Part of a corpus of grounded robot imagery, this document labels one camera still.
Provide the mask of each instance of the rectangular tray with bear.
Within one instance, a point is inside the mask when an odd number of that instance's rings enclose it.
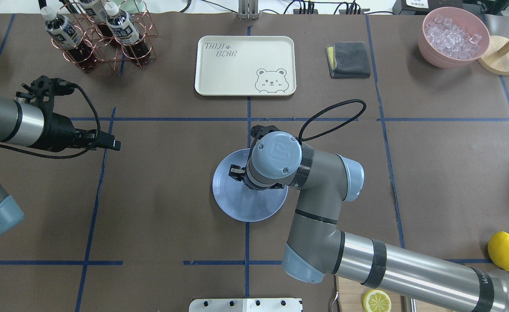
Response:
[[[215,96],[287,96],[297,87],[294,43],[285,36],[205,36],[195,90]]]

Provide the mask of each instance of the bear drawing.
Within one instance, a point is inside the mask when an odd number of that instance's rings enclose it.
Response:
[[[289,83],[286,79],[286,70],[278,69],[276,71],[266,71],[261,68],[256,71],[258,80],[254,87],[262,94],[266,93],[280,93],[284,94],[288,89]]]

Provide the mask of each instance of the lemon slice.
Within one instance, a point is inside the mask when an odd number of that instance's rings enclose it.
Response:
[[[488,243],[488,254],[498,267],[509,270],[509,233],[495,233]]]
[[[366,312],[390,312],[392,310],[392,301],[385,292],[372,289],[364,294],[362,306]]]

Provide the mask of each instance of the gray cloth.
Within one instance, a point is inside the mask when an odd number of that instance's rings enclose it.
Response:
[[[328,48],[334,47],[336,64],[332,66]],[[364,42],[338,42],[326,46],[326,56],[332,78],[369,78],[370,63]]]

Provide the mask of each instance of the light blue joint cap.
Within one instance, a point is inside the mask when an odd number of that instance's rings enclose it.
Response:
[[[358,162],[341,155],[338,156],[343,160],[345,173],[347,175],[347,194],[343,201],[352,202],[357,199],[364,185],[364,169]]]
[[[325,275],[304,261],[287,243],[282,265],[292,278],[306,283],[318,284],[322,282]]]
[[[0,235],[23,220],[23,212],[11,195],[0,202]]]
[[[258,173],[268,179],[279,180],[299,168],[302,150],[294,136],[283,131],[266,134],[257,142],[251,156]]]

